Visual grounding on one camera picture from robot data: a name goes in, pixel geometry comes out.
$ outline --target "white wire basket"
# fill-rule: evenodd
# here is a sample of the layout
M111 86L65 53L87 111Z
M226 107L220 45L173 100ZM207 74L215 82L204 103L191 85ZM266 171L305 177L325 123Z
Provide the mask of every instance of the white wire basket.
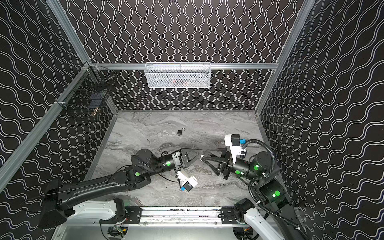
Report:
M150 88L209 88L211 63L146 63L144 74Z

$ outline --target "enclosure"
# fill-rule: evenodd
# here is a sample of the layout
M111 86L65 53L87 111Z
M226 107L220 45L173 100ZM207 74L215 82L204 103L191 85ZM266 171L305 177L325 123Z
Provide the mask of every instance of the enclosure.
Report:
M143 148L161 156L226 147L227 134L272 148L275 178L310 239L382 239L383 6L1 1L0 239L105 239L101 224L72 236L38 228L48 183L113 174ZM248 151L247 160L264 150ZM186 171L199 182L190 192L154 175L97 200L224 207L251 199L243 180L218 177L203 161ZM171 231L153 236L236 239L229 228Z

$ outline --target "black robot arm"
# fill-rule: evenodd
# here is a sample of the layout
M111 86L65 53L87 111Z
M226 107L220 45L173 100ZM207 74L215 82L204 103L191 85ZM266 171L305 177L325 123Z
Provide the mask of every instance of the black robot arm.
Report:
M233 162L231 152L227 151L227 148L209 149L210 155L203 157L202 161L208 165L211 170L220 176L223 174L224 179L228 179L230 173L237 175L238 177L253 179L255 177L264 178L265 172L270 172L266 179L272 179L276 173L280 171L278 166L273 166L271 169L271 155L268 152L259 152L256 155L250 157L250 162L241 158L236 158L236 162ZM221 153L218 157L212 152Z
M45 190L39 227L62 224L74 214L74 206L107 194L140 189L151 183L151 175L187 168L202 154L201 149L180 149L157 158L150 150L141 149L132 155L132 165L114 174L79 183L62 184L54 179Z

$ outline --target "cable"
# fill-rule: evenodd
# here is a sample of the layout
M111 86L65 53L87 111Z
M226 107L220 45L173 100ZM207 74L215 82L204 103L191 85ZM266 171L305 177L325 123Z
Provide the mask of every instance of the cable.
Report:
M149 167L153 172L155 172L155 173L157 173L158 175L160 175L162 178L164 178L164 179L166 179L166 180L168 180L168 181L170 181L170 182L176 182L176 181L169 180L168 178L164 177L164 176L161 175L160 173L156 172L153 168L151 168L150 166L148 166L146 163L142 162L142 160L141 160L140 158L136 157L135 155L132 155L132 157L134 157L134 158L136 158L137 160L139 160L139 161L140 161L141 163L143 163L145 166Z
M103 237L106 239L106 240L109 240L109 238L107 238L104 233L103 233L103 229L101 228L101 224L100 224L100 231L101 231L101 234L103 235Z
M243 183L245 183L245 185L247 185L248 186L248 183L242 178L242 177L240 177L240 176L237 176L237 178L238 179L240 179L240 181L242 181Z
M253 187L252 185L253 185L254 182L256 182L256 181L258 181L258 180L260 180L260 179L262 179L262 178L263 178L262 176L261 176L261 177L255 177L255 178L253 178L253 179L249 182L249 184L248 184L248 191L249 191L249 194L251 195L252 199L256 202L256 204L257 204L261 209L263 209L264 211L266 211L268 214L270 214L270 215L272 215L272 216L274 216L274 217L280 219L281 221L284 221L284 222L286 222L286 223L292 225L295 229L297 229L297 230L300 232L300 234L303 236L303 238L304 238L305 240L310 240L309 237L308 237L308 235L307 235L306 232L304 231L304 229L300 228L298 224L296 224L295 222L293 222L293 221L291 221L291 220L289 220L289 219L287 219L287 218L285 218L285 217L283 217L283 216L280 216L279 214L273 212L273 211L270 210L269 208L266 208L266 207L261 203L261 201L257 200L256 196L255 196L255 195L253 194L253 192L252 192L252 187Z
M25 210L23 209L23 207L20 208L21 210L25 211L25 212L29 212L29 213L33 213L33 214L39 214L41 213L40 211L39 212L33 212L33 211L28 211L28 210Z
M122 169L123 167L129 167L131 165L124 165L122 167L120 167L114 174L112 174L112 176L108 179L111 180L113 178L113 176L115 176L115 174L120 170ZM92 185L88 185L88 186L82 186L82 187L76 187L76 188L73 188L73 189L70 189L70 191L73 191L73 190L77 190L77 189L80 189L80 188L85 188L85 187L92 187L92 186L96 186L96 185L100 185L100 184L104 184L105 182L100 182L100 183L96 183L96 184L92 184ZM43 194L43 195L40 195L40 196L37 196L37 197L33 197L31 199L27 199L25 200L25 202L30 202L34 199L37 199L39 197L44 197L44 196L48 196L48 195L54 195L54 194L59 194L59 193L63 193L63 192L67 192L68 190L64 190L64 191L60 191L60 192L54 192L54 193L48 193L48 194Z
M264 219L266 219L268 216L269 216L269 214L266 213L266 214L264 215ZM252 229L252 227L249 227L249 228L247 228L247 229L243 229L243 231L244 231L245 233L242 233L242 234L243 234L243 235L246 234L249 240L256 240L256 239L260 236L258 233L256 233L256 235L255 235L254 237L252 237L252 235L253 235L253 229ZM233 228L233 233L234 233L235 236L237 237L239 231L236 230L236 228Z
M252 237L242 228L233 228L233 233L238 240L251 240Z
M231 217L231 216L226 215L226 214L218 214L217 217L218 217L218 218L227 217L227 218L231 218L231 219L235 220L236 222L239 222L236 218Z
M249 139L248 141L246 141L244 143L244 145L242 146L242 149L246 149L246 147L250 143L257 143L257 144L259 144L260 146L265 148L268 151L269 155L271 156L271 165L269 166L269 169L267 170L267 172L264 174L265 177L269 177L269 175L275 169L275 165L276 165L276 158L275 158L275 155L273 154L272 149L268 145L266 145L264 142L262 142L260 140L257 140L257 139Z
M179 190L181 191L181 183L180 183L180 179L179 179L179 178L177 178L177 179L179 180Z
M120 171L120 169L122 169L123 167L130 167L130 166L132 166L132 165L124 165L124 166L120 167L114 174L112 174L112 176L108 179L108 181L111 180L111 179L113 178L113 176L115 176L115 174L116 174L118 171Z
M124 223L126 223L127 221L128 221L128 217L126 217L126 218L125 218L125 221L122 222L122 224L120 224L120 228L121 228L121 226L122 226Z

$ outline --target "wire mesh basket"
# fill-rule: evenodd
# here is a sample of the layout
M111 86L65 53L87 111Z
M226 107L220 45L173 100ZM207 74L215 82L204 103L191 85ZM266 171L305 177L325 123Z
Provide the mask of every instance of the wire mesh basket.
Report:
M117 73L103 67L91 67L64 102L59 103L69 117L77 121L96 120L106 105Z
M146 63L150 88L209 88L211 63Z

